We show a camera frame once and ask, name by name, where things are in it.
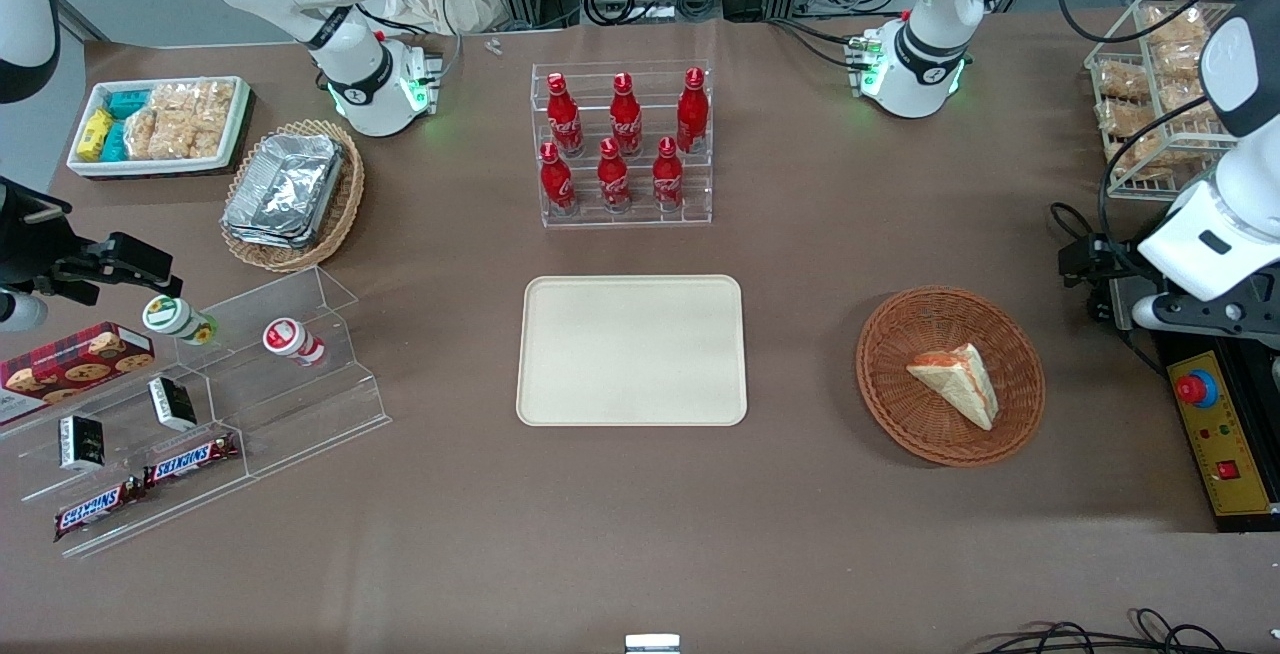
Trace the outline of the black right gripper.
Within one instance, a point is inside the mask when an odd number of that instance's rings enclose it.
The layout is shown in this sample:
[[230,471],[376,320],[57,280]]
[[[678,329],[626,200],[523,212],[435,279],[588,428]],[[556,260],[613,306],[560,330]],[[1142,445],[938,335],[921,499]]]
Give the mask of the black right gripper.
[[1,186],[3,288],[65,299],[99,299],[100,285],[182,294],[184,282],[172,276],[170,253],[125,233],[111,233],[95,244],[97,262],[60,262],[77,253],[77,235],[67,218],[70,203],[6,177]]

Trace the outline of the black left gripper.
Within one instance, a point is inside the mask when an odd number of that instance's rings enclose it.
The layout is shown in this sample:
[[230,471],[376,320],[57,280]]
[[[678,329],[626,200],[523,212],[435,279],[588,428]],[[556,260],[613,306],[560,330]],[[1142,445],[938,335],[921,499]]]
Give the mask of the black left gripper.
[[1158,291],[1142,276],[1115,275],[1115,257],[1105,238],[1078,238],[1059,250],[1059,276],[1065,288],[1094,285],[1085,299],[1096,323],[1121,330],[1181,331],[1212,338],[1276,338],[1279,335],[1277,271],[1262,267],[1215,299],[1197,299],[1170,285]]

